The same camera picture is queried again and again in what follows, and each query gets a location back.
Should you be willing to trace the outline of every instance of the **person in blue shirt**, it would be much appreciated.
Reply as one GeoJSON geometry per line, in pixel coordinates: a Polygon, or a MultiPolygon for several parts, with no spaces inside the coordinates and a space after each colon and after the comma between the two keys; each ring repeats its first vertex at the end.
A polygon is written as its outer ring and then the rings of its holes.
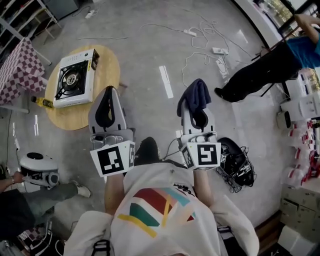
{"type": "Polygon", "coordinates": [[[215,88],[214,92],[228,102],[238,102],[267,84],[291,79],[300,69],[320,67],[319,32],[312,26],[320,26],[320,18],[306,14],[294,17],[304,36],[280,43],[271,52],[239,70],[223,88],[215,88]]]}

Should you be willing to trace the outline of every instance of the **navy towel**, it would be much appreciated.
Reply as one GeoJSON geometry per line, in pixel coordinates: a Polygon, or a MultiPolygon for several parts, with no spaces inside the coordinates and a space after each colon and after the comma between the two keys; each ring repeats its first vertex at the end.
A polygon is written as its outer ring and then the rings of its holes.
{"type": "Polygon", "coordinates": [[[200,78],[196,79],[184,91],[176,109],[178,117],[181,117],[181,106],[184,100],[186,100],[191,113],[196,113],[205,109],[207,104],[211,103],[211,98],[206,83],[200,78]]]}

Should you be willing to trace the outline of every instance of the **portable gas stove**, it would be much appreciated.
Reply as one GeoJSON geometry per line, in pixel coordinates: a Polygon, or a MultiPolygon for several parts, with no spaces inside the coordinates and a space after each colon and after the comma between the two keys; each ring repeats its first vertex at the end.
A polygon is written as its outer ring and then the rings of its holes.
{"type": "Polygon", "coordinates": [[[94,77],[99,54],[95,49],[64,57],[56,81],[55,108],[93,101],[94,77]]]}

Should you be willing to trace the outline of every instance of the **yellow bottle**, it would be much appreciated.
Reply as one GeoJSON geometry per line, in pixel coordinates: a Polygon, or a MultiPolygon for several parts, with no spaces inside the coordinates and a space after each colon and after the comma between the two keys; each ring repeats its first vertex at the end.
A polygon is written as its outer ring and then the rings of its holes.
{"type": "Polygon", "coordinates": [[[54,103],[51,100],[48,100],[46,98],[31,96],[31,101],[36,103],[40,107],[45,107],[47,109],[53,109],[54,103]]]}

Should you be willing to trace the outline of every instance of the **round wooden table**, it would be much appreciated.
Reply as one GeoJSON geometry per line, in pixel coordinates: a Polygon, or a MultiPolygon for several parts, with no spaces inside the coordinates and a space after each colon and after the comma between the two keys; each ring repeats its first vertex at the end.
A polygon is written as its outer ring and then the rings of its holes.
{"type": "MultiPolygon", "coordinates": [[[[102,45],[87,45],[70,52],[69,55],[77,54],[89,49],[95,49],[100,55],[94,74],[93,102],[98,94],[107,86],[119,87],[120,67],[115,54],[102,45]]],[[[56,83],[60,62],[52,71],[45,89],[45,98],[53,101],[56,95],[56,83]]],[[[64,130],[77,130],[88,125],[88,113],[92,102],[62,108],[46,109],[46,113],[57,127],[64,130]]]]}

